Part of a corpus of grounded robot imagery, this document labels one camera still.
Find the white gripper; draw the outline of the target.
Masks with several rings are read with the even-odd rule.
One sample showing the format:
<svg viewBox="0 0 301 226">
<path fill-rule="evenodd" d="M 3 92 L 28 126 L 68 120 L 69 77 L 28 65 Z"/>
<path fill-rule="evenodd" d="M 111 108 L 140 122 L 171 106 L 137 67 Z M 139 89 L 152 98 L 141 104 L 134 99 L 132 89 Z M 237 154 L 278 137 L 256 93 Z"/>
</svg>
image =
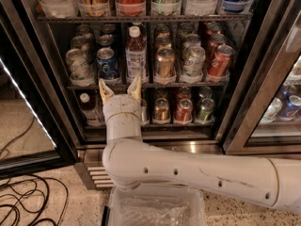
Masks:
<svg viewBox="0 0 301 226">
<path fill-rule="evenodd" d="M 127 94 L 114 95 L 103 79 L 99 80 L 100 95 L 103 100 L 103 114 L 106 120 L 118 114 L 133 114 L 141 117 L 141 77 L 137 76 L 127 89 Z"/>
</svg>

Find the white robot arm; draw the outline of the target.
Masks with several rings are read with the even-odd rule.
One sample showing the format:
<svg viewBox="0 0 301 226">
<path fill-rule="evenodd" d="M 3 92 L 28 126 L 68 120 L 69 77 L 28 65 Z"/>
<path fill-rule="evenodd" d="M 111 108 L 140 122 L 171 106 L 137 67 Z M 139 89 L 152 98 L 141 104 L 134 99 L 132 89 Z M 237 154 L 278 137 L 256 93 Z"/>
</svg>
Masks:
<svg viewBox="0 0 301 226">
<path fill-rule="evenodd" d="M 106 125 L 103 166 L 114 185 L 179 183 L 271 209 L 301 213 L 301 161 L 185 153 L 147 144 L 141 133 L 141 79 L 116 94 L 101 79 Z"/>
</svg>

